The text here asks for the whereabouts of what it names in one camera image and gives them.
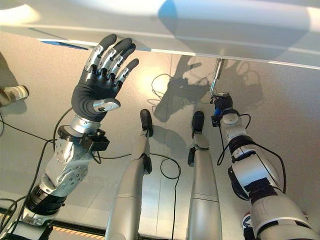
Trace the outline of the robot right five-finger hand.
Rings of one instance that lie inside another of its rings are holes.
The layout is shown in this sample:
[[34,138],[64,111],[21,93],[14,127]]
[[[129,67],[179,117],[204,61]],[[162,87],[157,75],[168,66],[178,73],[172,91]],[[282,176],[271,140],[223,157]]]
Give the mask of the robot right five-finger hand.
[[215,116],[221,115],[224,110],[231,109],[233,107],[233,100],[228,92],[214,94],[211,97],[214,104]]

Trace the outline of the robot left five-finger hand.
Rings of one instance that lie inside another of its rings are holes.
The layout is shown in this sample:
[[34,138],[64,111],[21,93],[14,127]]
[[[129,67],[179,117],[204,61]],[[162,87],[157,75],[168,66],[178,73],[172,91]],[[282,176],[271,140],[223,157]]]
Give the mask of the robot left five-finger hand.
[[107,102],[116,98],[130,72],[139,64],[135,58],[123,67],[136,45],[130,37],[116,40],[115,34],[104,37],[84,65],[71,98],[72,109],[81,118],[101,122],[111,110]]

